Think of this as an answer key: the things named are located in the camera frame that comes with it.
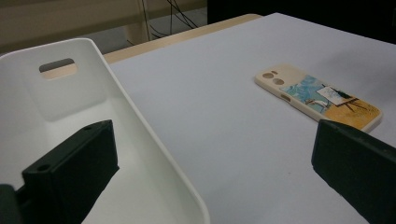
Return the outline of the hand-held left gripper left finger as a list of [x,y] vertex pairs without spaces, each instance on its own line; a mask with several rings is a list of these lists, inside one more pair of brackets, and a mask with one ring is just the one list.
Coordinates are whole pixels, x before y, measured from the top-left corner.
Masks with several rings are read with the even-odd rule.
[[113,122],[85,126],[22,171],[28,224],[81,224],[119,170]]

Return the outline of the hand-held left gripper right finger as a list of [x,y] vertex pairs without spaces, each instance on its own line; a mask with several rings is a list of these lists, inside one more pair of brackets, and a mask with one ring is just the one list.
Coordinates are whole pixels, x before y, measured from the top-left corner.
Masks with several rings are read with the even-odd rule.
[[396,224],[396,148],[343,123],[318,123],[314,171],[370,224]]

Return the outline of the white plastic basket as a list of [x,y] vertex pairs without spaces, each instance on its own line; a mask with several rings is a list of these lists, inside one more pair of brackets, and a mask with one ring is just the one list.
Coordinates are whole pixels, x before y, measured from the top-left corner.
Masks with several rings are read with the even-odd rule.
[[86,38],[0,57],[0,184],[81,128],[113,122],[120,169],[84,224],[209,224],[205,203]]

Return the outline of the beige picture phone case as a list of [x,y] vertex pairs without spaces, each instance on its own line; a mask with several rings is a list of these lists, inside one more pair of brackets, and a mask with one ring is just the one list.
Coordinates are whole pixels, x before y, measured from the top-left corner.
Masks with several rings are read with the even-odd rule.
[[264,69],[254,81],[316,121],[336,121],[368,133],[383,116],[374,105],[289,64]]

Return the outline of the white table sheet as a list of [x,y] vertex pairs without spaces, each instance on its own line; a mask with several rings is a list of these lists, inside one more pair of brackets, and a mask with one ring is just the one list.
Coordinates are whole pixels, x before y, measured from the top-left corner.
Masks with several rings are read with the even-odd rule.
[[259,87],[289,63],[377,106],[396,147],[396,45],[272,14],[113,63],[212,224],[367,224],[313,170],[317,124]]

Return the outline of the beige wooden shelf unit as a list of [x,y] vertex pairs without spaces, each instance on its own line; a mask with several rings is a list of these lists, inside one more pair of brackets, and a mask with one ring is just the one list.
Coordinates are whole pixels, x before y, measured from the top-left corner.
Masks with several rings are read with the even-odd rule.
[[134,44],[149,41],[149,20],[170,0],[0,0],[0,53],[123,27]]

